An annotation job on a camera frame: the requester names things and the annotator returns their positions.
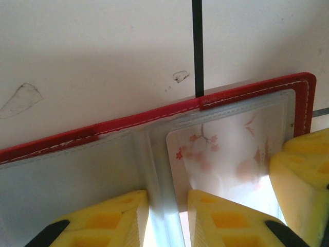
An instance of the white wall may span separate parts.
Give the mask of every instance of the white wall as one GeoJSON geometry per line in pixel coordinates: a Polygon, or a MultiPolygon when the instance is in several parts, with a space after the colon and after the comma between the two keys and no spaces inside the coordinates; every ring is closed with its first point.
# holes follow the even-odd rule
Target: white wall
{"type": "MultiPolygon", "coordinates": [[[[328,0],[204,1],[205,86],[308,71],[329,107],[328,39],[328,0]]],[[[191,1],[3,0],[0,107],[25,82],[43,100],[0,119],[0,148],[193,96],[191,1]]]]}

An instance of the red leather cover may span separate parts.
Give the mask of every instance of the red leather cover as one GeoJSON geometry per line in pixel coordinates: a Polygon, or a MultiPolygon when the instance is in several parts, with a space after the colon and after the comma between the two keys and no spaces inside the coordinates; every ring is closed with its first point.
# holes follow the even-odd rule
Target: red leather cover
{"type": "Polygon", "coordinates": [[[310,132],[315,86],[316,77],[310,73],[298,73],[256,82],[7,148],[0,151],[0,164],[90,143],[98,140],[100,134],[146,124],[178,113],[196,109],[202,111],[286,89],[293,89],[296,92],[294,136],[299,136],[310,132]]]}

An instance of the red binding edge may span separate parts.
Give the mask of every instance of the red binding edge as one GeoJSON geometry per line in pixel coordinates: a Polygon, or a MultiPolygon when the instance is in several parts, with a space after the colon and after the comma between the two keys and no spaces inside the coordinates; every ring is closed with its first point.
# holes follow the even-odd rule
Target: red binding edge
{"type": "Polygon", "coordinates": [[[310,132],[315,86],[316,77],[310,73],[298,73],[240,86],[7,148],[0,151],[0,165],[87,144],[98,140],[100,134],[146,124],[178,113],[195,109],[202,111],[285,89],[296,92],[294,136],[303,135],[310,132]]]}

